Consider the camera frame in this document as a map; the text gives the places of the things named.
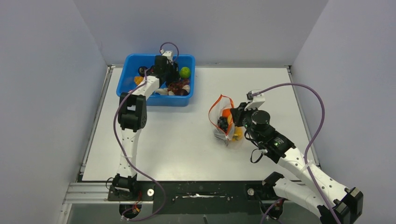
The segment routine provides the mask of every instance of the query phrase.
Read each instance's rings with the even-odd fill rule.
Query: metal bolt
[[[247,190],[247,194],[250,195],[250,196],[253,196],[253,195],[255,195],[255,190],[253,190],[253,188],[249,188]]]
[[[153,196],[153,195],[154,195],[154,190],[153,190],[153,189],[148,189],[148,190],[147,190],[147,195],[148,195],[149,197]]]

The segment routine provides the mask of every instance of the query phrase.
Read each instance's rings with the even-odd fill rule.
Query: white table
[[[116,95],[122,68],[114,68],[92,140],[83,181],[105,181],[114,177],[120,159],[112,128],[119,104]],[[195,90],[187,107],[148,107],[148,121],[142,130],[137,167],[159,181],[248,181],[263,180],[280,172],[296,177],[267,157],[257,164],[249,161],[255,147],[247,140],[237,149],[216,140],[208,110],[220,94],[235,106],[246,102],[246,93],[290,82],[286,68],[196,68]],[[291,86],[265,93],[260,107],[271,115],[271,125],[293,141],[303,152],[308,144],[303,119]],[[138,180],[148,180],[138,175]]]

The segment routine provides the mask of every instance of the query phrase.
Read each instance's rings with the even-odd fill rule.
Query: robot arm
[[[154,66],[151,67],[145,85],[136,89],[130,96],[123,92],[120,96],[120,104],[127,97],[125,103],[121,105],[118,122],[121,126],[122,145],[129,161],[136,165],[137,145],[141,129],[145,127],[147,121],[146,98],[158,89],[163,83],[171,83],[180,78],[176,63],[170,58],[172,51],[165,51],[155,58]],[[128,163],[123,152],[120,154],[120,165],[117,175],[112,181],[116,190],[136,192],[137,172]]]
[[[357,189],[348,189],[336,182],[321,169],[309,161],[306,165],[304,155],[284,135],[280,134],[269,124],[270,115],[266,111],[258,110],[264,102],[263,94],[251,97],[255,93],[247,94],[248,103],[241,103],[238,108],[231,109],[236,126],[244,126],[262,153],[273,162],[284,167],[305,186],[299,186],[286,180],[282,175],[273,173],[264,180],[264,188],[272,190],[277,196],[290,199],[320,217],[323,224],[333,224],[335,220],[330,213],[333,210],[342,224],[352,224],[361,215],[363,194]],[[310,167],[318,189],[307,167]],[[329,199],[332,207],[327,208],[319,190]]]

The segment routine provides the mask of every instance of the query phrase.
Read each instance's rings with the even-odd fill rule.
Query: blue tray
[[[134,77],[139,76],[138,68],[146,66],[150,68],[154,65],[156,54],[131,54],[125,59],[124,68],[117,86],[117,95],[128,92],[136,87]],[[164,96],[153,94],[147,99],[148,106],[187,106],[191,96],[194,93],[195,77],[195,58],[192,55],[179,55],[176,61],[179,64],[179,70],[182,67],[188,67],[191,70],[190,93],[187,96]]]

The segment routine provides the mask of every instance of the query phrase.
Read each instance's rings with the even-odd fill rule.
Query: plastic bag
[[[223,140],[228,146],[229,142],[239,141],[243,138],[241,127],[235,127],[230,109],[234,108],[233,100],[220,95],[209,109],[209,121],[213,125],[213,134],[216,138]]]

